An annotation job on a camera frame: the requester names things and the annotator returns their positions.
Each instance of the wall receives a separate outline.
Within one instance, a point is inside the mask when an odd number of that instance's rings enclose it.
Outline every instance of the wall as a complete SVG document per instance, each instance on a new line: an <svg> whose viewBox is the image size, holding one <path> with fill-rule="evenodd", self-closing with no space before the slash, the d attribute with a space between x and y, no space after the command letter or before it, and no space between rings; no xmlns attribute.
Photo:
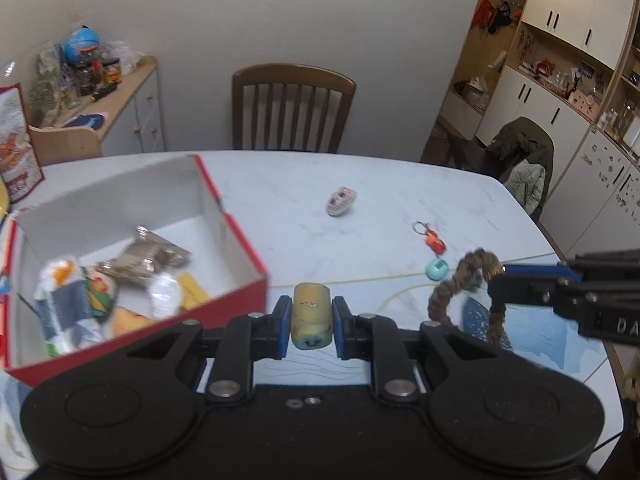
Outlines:
<svg viewBox="0 0 640 480"><path fill-rule="evenodd" d="M331 68L358 89L340 151L417 160L476 0L79 0L100 34L160 62L171 150L231 147L235 70Z"/></svg>
<svg viewBox="0 0 640 480"><path fill-rule="evenodd" d="M0 86L19 81L29 88L42 43L62 40L81 18L76 0L0 0ZM4 78L11 61L13 73Z"/></svg>

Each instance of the red and white snack bag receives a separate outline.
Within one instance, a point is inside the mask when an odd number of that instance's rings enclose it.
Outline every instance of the red and white snack bag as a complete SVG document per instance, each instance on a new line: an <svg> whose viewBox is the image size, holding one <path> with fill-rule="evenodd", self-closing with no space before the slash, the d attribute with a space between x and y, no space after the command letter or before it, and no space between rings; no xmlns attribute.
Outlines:
<svg viewBox="0 0 640 480"><path fill-rule="evenodd" d="M12 204L44 179L31 145L20 84L0 88L0 173Z"/></svg>

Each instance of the yellow cylindrical object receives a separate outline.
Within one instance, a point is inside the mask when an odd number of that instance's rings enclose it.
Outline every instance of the yellow cylindrical object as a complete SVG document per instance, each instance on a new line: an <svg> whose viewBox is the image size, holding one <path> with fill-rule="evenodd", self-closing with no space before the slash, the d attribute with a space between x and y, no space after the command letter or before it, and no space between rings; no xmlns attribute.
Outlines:
<svg viewBox="0 0 640 480"><path fill-rule="evenodd" d="M315 350L332 338L331 292L320 283L299 283L293 291L291 341L301 350Z"/></svg>

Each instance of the blue globe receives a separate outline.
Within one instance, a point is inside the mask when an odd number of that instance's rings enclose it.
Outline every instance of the blue globe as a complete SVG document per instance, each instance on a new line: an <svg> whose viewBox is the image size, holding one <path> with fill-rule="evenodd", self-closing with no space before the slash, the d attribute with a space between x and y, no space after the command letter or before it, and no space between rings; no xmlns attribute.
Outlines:
<svg viewBox="0 0 640 480"><path fill-rule="evenodd" d="M84 48L98 46L98 35L90 28L79 28L65 41L65 57L68 63L80 61L80 51Z"/></svg>

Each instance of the cardboard box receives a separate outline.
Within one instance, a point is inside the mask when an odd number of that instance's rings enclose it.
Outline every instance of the cardboard box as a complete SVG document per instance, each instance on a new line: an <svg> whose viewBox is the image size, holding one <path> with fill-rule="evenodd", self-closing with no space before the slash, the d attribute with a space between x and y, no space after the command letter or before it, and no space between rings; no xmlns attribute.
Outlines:
<svg viewBox="0 0 640 480"><path fill-rule="evenodd" d="M53 258L72 254L82 265L113 258L143 225L192 253L179 272L190 272L212 298L178 317L107 340L73 354L50 358L33 309L38 274ZM30 386L83 364L180 320L205 328L224 326L249 312L264 312L267 272L234 218L224 211L199 156L181 156L105 179L20 211L9 229L0 356L13 377ZM116 305L149 316L145 290L118 280Z"/></svg>

